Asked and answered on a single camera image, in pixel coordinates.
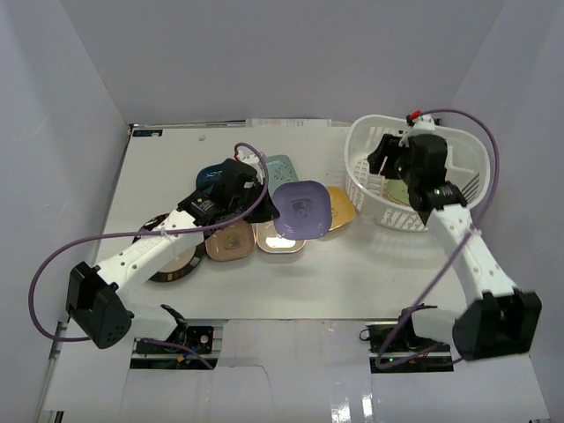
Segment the green square plate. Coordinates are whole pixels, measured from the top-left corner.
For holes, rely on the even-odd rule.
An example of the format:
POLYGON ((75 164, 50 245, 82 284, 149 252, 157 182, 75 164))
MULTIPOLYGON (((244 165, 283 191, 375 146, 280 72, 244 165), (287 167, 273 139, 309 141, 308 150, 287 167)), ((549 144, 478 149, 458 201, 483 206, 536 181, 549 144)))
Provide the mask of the green square plate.
POLYGON ((383 190, 383 197, 394 204, 410 207, 407 185, 401 180, 387 180, 383 190))

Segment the purple square plate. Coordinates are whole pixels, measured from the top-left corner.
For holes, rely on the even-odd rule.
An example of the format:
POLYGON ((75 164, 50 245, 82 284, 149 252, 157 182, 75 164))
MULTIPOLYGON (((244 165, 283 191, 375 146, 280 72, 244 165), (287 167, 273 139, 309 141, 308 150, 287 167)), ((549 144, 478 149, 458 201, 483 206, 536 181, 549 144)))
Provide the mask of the purple square plate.
POLYGON ((279 212, 273 223, 281 237, 293 241, 314 240, 330 231, 330 194, 320 182, 307 180, 282 184, 271 199, 279 212))

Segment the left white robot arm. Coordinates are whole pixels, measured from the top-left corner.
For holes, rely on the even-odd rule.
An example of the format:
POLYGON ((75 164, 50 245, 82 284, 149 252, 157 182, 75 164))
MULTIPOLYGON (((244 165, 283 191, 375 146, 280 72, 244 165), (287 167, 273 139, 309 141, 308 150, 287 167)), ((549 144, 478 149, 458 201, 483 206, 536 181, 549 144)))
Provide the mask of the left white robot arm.
POLYGON ((210 192, 195 190, 152 231, 115 256, 70 272, 66 309, 98 348, 117 344, 126 335, 155 339, 166 351, 186 341, 186 319, 168 305, 134 303, 136 291, 163 267, 204 242, 205 234, 240 220, 262 223, 279 213, 268 195, 263 160, 227 159, 210 192))

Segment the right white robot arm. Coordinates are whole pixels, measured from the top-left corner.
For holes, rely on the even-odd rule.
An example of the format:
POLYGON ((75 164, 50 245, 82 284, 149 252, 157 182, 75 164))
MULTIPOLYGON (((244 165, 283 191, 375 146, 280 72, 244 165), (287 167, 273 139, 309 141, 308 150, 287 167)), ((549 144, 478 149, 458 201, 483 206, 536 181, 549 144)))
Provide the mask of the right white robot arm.
POLYGON ((462 191, 447 179, 448 147, 431 133, 409 137, 386 135, 368 155, 372 174, 406 184, 409 202, 448 260, 430 282, 435 287, 453 269, 466 300, 463 313, 427 306, 424 290, 405 308, 382 342, 386 352, 398 338, 416 352, 429 340, 452 345, 462 360, 473 361, 527 353, 532 345, 542 303, 522 291, 504 272, 476 227, 462 191))

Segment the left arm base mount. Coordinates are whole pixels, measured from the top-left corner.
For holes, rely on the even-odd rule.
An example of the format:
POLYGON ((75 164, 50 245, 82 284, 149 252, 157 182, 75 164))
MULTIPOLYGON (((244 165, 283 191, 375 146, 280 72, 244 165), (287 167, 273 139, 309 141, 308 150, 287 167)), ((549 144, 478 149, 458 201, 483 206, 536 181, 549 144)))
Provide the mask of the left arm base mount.
POLYGON ((222 329, 214 326, 190 326, 167 340, 183 348, 136 341, 130 369, 213 370, 222 346, 222 329))

